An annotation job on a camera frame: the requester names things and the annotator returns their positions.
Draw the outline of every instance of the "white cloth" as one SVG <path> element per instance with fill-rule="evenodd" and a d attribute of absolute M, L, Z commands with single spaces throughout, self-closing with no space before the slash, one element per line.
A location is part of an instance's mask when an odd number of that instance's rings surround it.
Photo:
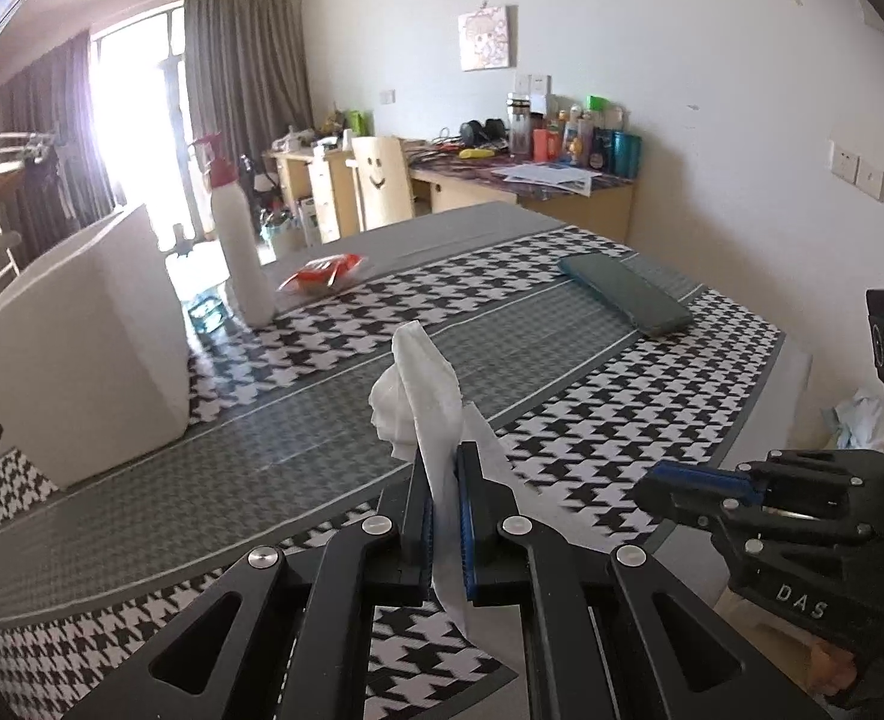
<path fill-rule="evenodd" d="M 599 549 L 599 536 L 558 505 L 545 501 L 516 478 L 498 439 L 475 406 L 463 408 L 453 367 L 419 322 L 396 330 L 395 365 L 378 378 L 369 396 L 378 437 L 392 442 L 392 456 L 411 463 L 421 448 L 434 503 L 432 586 L 463 637 L 493 658 L 525 673 L 517 608 L 473 607 L 465 596 L 459 536 L 455 448 L 463 440 L 479 446 L 482 475 L 515 493 L 520 514 L 556 528 L 571 543 Z"/>

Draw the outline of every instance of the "spray bottle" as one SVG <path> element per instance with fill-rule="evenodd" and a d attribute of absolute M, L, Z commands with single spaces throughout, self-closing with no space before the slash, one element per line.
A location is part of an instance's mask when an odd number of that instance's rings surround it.
<path fill-rule="evenodd" d="M 239 186 L 239 171 L 222 156 L 222 133 L 203 135 L 193 146 L 208 146 L 206 184 L 212 194 L 215 234 L 229 266 L 239 312 L 249 327 L 265 327 L 275 314 L 275 300 L 261 270 L 252 233 L 249 203 Z"/>

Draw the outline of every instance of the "canvas painting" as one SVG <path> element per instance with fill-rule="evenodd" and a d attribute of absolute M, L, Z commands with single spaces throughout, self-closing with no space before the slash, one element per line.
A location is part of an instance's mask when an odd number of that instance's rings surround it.
<path fill-rule="evenodd" d="M 458 48 L 463 70 L 509 66 L 506 6 L 484 7 L 458 17 Z"/>

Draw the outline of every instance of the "silver screw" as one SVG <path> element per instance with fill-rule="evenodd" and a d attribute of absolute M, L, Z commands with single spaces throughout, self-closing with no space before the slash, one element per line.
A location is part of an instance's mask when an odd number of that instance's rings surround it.
<path fill-rule="evenodd" d="M 528 517 L 522 517 L 520 514 L 513 514 L 512 517 L 503 519 L 503 531 L 509 536 L 525 536 L 532 530 L 532 520 Z"/>
<path fill-rule="evenodd" d="M 645 550 L 633 544 L 618 547 L 618 552 L 616 552 L 616 560 L 629 568 L 638 568 L 645 562 L 645 557 Z"/>
<path fill-rule="evenodd" d="M 249 565 L 253 568 L 271 568 L 279 562 L 279 553 L 273 547 L 256 547 L 249 553 Z"/>
<path fill-rule="evenodd" d="M 362 530 L 369 536 L 383 536 L 392 530 L 392 520 L 383 514 L 373 514 L 362 523 Z"/>

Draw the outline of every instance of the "yellow object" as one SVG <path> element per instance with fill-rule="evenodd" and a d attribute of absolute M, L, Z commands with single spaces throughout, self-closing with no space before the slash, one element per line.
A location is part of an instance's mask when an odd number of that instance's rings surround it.
<path fill-rule="evenodd" d="M 495 151 L 491 148 L 463 148 L 458 153 L 459 159 L 485 159 L 485 157 L 494 157 Z"/>

